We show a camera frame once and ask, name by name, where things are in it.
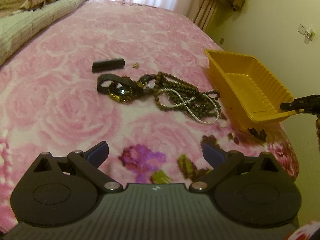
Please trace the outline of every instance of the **white logo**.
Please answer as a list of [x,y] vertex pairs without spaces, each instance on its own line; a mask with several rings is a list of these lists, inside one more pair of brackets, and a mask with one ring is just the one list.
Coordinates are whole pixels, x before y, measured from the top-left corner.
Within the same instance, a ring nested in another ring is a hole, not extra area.
[[161,187],[159,187],[159,186],[154,186],[154,187],[152,187],[152,189],[153,189],[154,191],[158,191],[158,190],[161,190]]

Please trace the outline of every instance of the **white wall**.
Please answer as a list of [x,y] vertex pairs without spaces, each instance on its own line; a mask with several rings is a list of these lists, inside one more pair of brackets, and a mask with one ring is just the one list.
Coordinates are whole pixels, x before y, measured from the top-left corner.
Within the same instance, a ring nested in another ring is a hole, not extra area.
[[[308,45],[299,24],[316,36]],[[224,50],[250,54],[261,60],[295,98],[320,94],[320,0],[246,0],[241,12],[219,6],[209,36]],[[300,223],[320,220],[320,152],[316,117],[299,114],[284,121],[297,153],[296,181],[303,198]]]

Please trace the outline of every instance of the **ribbed black surface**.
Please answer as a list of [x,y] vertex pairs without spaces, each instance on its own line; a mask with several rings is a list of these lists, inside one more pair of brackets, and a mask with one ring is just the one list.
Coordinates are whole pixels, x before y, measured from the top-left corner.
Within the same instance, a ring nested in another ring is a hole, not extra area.
[[130,184],[106,195],[97,209],[72,225],[34,228],[19,224],[5,240],[283,240],[296,228],[238,225],[222,216],[206,195],[190,193],[184,184]]

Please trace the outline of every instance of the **yellow plastic basket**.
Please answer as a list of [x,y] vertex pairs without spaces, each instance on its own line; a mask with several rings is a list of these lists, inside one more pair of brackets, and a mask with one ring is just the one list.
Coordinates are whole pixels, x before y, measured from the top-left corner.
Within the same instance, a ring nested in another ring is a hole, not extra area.
[[294,100],[281,82],[256,58],[219,50],[205,50],[206,70],[228,115],[242,128],[260,129],[300,111],[282,111],[281,103]]

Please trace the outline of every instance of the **pink floral blanket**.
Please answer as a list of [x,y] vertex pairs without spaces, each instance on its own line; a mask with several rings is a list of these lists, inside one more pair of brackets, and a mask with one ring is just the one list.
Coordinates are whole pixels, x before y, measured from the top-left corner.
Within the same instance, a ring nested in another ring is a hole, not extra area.
[[[96,90],[92,63],[116,57],[126,61],[112,72],[117,75],[138,80],[163,71],[211,90],[202,71],[205,48],[220,49],[182,15],[108,1],[84,3],[23,46],[0,71],[1,230],[17,223],[10,194],[41,152],[65,156],[102,140],[110,153],[100,169],[124,186],[188,186],[211,169],[202,157],[207,141],[247,156],[269,151],[296,178],[297,159],[280,125],[266,128],[263,141],[234,129],[223,106],[218,122],[204,125],[181,112],[160,111],[152,97],[124,105]],[[138,69],[132,67],[136,61]]]

